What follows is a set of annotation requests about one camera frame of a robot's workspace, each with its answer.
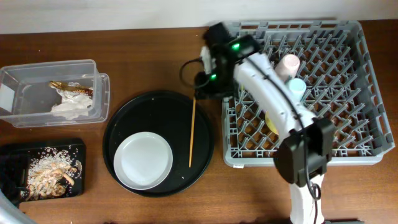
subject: clear plastic bin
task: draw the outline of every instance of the clear plastic bin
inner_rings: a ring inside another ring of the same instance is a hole
[[[93,88],[87,109],[50,112],[61,103],[49,81],[77,82]],[[93,60],[35,63],[0,69],[0,119],[17,128],[103,122],[109,110],[109,77],[99,74]],[[67,120],[68,114],[80,114]]]

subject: gray dish rack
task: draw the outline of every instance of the gray dish rack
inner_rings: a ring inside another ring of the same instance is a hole
[[[357,21],[225,22],[252,35],[274,66],[286,54],[301,64],[303,104],[337,127],[330,165],[372,165],[395,147],[361,24]],[[273,166],[280,141],[252,96],[223,100],[223,151],[229,166]]]

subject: chopstick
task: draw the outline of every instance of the chopstick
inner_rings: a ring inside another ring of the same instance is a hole
[[[191,124],[191,146],[189,148],[189,168],[191,168],[192,163],[192,148],[193,148],[193,130],[195,127],[195,109],[196,109],[197,99],[193,97],[193,108],[192,108],[192,124]]]

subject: black round plate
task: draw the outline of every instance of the black round plate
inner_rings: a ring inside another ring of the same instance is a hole
[[[187,96],[172,91],[152,91],[137,96],[120,108],[105,130],[103,155],[112,177],[125,189],[146,197],[164,197],[191,186],[206,170],[214,149],[211,123],[196,105],[192,166],[188,167],[192,103]],[[130,135],[149,131],[162,136],[173,152],[173,166],[166,179],[149,190],[134,190],[116,176],[113,158],[118,146]]]

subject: wooden table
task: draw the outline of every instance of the wooden table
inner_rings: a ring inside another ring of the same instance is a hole
[[[389,122],[398,132],[398,21],[362,22]],[[150,90],[192,96],[178,80],[186,60],[198,56],[205,28],[112,30],[53,34],[0,35],[0,67],[93,59],[111,80],[111,116],[125,102]],[[107,122],[54,128],[13,128],[0,123],[0,144],[82,138],[87,145],[86,189],[79,197],[22,203],[39,223],[252,223],[287,218],[288,185],[273,167],[233,169],[222,156],[221,105],[199,102],[216,133],[213,159],[204,175],[184,192],[146,198],[123,189],[108,173],[102,155]],[[323,183],[327,219],[358,218],[397,223],[398,150],[375,166],[330,167]]]

